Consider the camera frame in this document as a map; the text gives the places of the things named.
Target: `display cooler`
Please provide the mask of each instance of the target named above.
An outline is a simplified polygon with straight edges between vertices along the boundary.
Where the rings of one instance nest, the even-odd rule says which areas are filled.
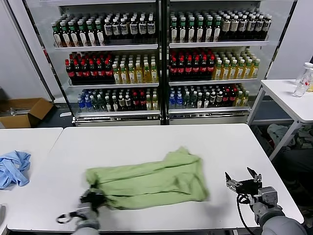
[[[56,79],[77,126],[245,122],[260,89],[260,80],[267,77],[296,5],[293,0],[6,0],[6,3],[34,63],[45,79]],[[235,19],[239,16],[239,21],[232,32],[234,15]],[[253,26],[260,30],[239,32],[244,15],[247,19],[254,15]],[[228,27],[224,24],[227,29],[221,25],[219,38],[214,39],[218,16],[230,23]],[[112,20],[115,17],[118,28]],[[245,27],[252,27],[250,24],[247,22]],[[269,27],[264,34],[261,30],[265,24]],[[194,34],[189,37],[192,25]],[[181,26],[185,29],[183,39]],[[207,70],[202,72],[204,58]],[[222,75],[215,72],[219,70],[217,58],[222,62],[218,72]],[[242,70],[238,68],[241,59],[245,59]],[[197,60],[199,72],[194,70]],[[226,60],[230,61],[229,68],[225,66]],[[238,66],[234,65],[231,72],[234,60]],[[205,105],[206,92],[213,94],[215,90],[218,95],[227,89],[227,102],[219,104],[214,98],[210,103],[208,96]],[[194,90],[203,93],[202,105],[181,105],[177,101],[179,93],[185,99],[186,91]],[[89,100],[92,95],[100,101],[91,107],[89,103],[81,104],[88,93]],[[246,101],[238,100],[238,94]]]

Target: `black cable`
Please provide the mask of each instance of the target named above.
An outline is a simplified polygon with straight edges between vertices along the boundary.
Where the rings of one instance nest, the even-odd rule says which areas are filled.
[[[248,226],[246,225],[246,223],[244,222],[244,219],[243,219],[243,216],[241,214],[241,211],[240,211],[240,206],[239,206],[239,201],[242,200],[242,195],[239,195],[237,196],[237,209],[238,209],[238,213],[239,213],[239,216],[240,216],[240,219],[241,219],[241,222],[244,224],[244,227],[248,230],[248,232],[251,234],[251,235],[255,235],[251,230],[250,228],[248,228]]]

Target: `white wall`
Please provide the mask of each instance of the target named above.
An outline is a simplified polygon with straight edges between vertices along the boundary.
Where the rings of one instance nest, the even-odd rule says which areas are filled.
[[[0,1],[0,25],[1,93],[4,92],[9,99],[43,97],[51,100],[2,0]]]

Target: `red bottle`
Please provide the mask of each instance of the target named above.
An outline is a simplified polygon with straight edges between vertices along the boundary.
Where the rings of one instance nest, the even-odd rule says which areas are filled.
[[[182,77],[184,74],[184,57],[183,56],[179,58],[179,63],[177,66],[177,73],[178,73],[178,76],[180,77]]]

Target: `cardboard box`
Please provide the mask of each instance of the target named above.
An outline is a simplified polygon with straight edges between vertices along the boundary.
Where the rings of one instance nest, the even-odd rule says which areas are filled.
[[[53,107],[43,98],[0,100],[0,112],[10,108],[30,109],[28,114],[0,117],[0,123],[5,128],[31,128],[38,125]]]

